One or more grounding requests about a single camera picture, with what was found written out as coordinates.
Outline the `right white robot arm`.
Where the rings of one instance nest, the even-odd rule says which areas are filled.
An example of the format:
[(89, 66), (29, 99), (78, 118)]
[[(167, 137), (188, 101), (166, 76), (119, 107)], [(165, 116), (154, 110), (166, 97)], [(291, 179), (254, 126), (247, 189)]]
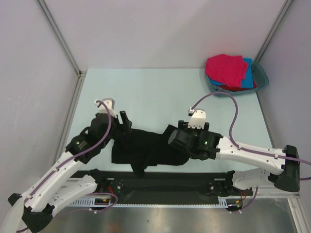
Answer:
[(272, 185), (287, 192), (300, 190), (300, 162), (295, 146), (265, 149), (247, 144), (236, 144), (219, 133), (203, 128), (188, 127), (180, 121), (169, 137), (168, 144), (184, 152), (191, 159), (230, 160), (253, 166), (251, 170), (231, 171), (224, 189), (230, 195), (253, 186)]

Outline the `black t shirt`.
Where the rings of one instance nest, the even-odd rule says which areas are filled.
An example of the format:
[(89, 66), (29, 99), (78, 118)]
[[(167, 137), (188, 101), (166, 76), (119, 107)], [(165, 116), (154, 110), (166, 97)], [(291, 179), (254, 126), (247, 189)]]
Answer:
[(130, 164), (138, 176), (143, 176), (149, 166), (185, 164), (189, 157), (168, 144), (174, 130), (176, 127), (173, 125), (168, 125), (162, 134), (132, 129), (128, 137), (114, 141), (112, 163)]

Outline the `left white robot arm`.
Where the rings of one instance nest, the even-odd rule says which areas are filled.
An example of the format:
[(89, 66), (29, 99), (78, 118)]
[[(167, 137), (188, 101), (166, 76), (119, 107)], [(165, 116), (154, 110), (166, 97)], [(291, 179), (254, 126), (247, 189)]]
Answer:
[(83, 165), (100, 154), (111, 139), (116, 140), (131, 131), (132, 122), (126, 112), (103, 110), (95, 115), (65, 147), (64, 152), (47, 173), (22, 194), (13, 193), (8, 202), (12, 206), (1, 228), (2, 233), (19, 233), (20, 223), (25, 230), (38, 233), (65, 207), (89, 194), (107, 190), (107, 178), (98, 169), (92, 169), (71, 186), (61, 186)]

